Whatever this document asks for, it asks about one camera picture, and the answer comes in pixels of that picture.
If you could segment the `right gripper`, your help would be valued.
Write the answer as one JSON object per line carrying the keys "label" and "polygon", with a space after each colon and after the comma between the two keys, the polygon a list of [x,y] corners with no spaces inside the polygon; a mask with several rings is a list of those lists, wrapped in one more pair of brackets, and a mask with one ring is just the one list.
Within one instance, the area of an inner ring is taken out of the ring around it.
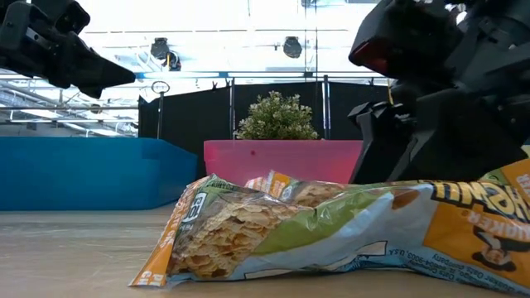
{"label": "right gripper", "polygon": [[465,5],[462,21],[444,0],[381,0],[361,21],[349,62],[426,93],[416,96],[413,117],[402,103],[351,110],[362,134],[351,183],[388,182],[392,173],[476,180],[525,158],[530,0],[455,1]]}

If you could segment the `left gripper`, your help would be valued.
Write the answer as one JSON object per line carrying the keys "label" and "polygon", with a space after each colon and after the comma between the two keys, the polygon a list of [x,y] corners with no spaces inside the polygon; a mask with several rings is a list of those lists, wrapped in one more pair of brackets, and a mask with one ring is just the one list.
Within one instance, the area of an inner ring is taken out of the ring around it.
{"label": "left gripper", "polygon": [[135,81],[79,34],[90,15],[76,0],[0,0],[0,69],[42,77],[56,87],[79,87],[93,99],[103,88]]}

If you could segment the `black partition screen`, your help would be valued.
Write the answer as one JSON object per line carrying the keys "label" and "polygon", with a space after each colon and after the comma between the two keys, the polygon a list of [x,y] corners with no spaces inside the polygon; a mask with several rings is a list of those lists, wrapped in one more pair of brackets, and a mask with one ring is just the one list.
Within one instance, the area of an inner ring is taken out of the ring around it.
{"label": "black partition screen", "polygon": [[331,82],[328,92],[321,82],[242,84],[234,89],[234,103],[230,103],[228,86],[167,95],[163,100],[161,139],[197,155],[197,177],[206,175],[204,142],[230,139],[230,109],[234,108],[235,120],[240,121],[259,95],[271,91],[300,95],[301,104],[312,109],[311,124],[319,137],[325,136],[325,116],[330,117],[331,140],[360,140],[361,131],[347,118],[351,109],[367,101],[388,100],[386,86],[369,84]]}

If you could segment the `granola bar orange green wrapper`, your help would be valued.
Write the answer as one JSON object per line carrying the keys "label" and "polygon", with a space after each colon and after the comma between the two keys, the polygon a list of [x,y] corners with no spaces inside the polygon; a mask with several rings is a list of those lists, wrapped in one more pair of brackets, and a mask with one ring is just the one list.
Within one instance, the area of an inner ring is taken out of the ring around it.
{"label": "granola bar orange green wrapper", "polygon": [[284,203],[316,207],[342,193],[348,185],[318,180],[297,180],[277,171],[248,180],[245,187],[260,190]]}
{"label": "granola bar orange green wrapper", "polygon": [[316,207],[209,175],[178,199],[133,286],[398,269],[530,297],[530,202],[510,185],[348,185]]}
{"label": "granola bar orange green wrapper", "polygon": [[501,185],[511,185],[530,202],[530,158],[517,161],[487,173],[483,180]]}

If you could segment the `red plastic tray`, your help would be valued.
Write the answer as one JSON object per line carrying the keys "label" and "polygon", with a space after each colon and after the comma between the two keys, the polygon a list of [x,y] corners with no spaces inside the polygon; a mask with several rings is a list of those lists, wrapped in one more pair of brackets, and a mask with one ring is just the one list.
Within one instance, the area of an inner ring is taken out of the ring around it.
{"label": "red plastic tray", "polygon": [[269,171],[299,180],[349,181],[362,149],[359,140],[209,140],[206,172],[236,185]]}

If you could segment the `blue plastic tray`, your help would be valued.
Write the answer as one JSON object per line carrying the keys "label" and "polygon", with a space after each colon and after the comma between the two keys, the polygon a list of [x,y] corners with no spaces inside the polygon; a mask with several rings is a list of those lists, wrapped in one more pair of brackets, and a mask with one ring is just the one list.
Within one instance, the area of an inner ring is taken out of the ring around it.
{"label": "blue plastic tray", "polygon": [[126,137],[0,137],[0,211],[139,210],[175,201],[197,157]]}

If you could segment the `small potted green plant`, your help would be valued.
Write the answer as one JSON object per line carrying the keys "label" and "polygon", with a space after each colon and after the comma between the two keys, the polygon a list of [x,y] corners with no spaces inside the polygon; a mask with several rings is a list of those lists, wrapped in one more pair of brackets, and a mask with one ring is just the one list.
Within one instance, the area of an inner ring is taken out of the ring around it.
{"label": "small potted green plant", "polygon": [[258,95],[248,107],[248,116],[238,123],[239,140],[315,140],[312,108],[301,104],[299,94],[284,96],[276,90]]}

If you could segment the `black ceiling spotlight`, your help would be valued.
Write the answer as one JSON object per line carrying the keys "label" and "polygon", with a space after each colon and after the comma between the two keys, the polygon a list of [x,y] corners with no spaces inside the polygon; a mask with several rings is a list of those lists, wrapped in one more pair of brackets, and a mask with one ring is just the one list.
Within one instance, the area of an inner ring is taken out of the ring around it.
{"label": "black ceiling spotlight", "polygon": [[283,43],[283,53],[292,59],[297,59],[301,56],[301,43],[297,36],[287,36]]}
{"label": "black ceiling spotlight", "polygon": [[164,60],[169,53],[170,49],[167,45],[167,39],[165,37],[157,37],[151,44],[150,53],[154,58]]}

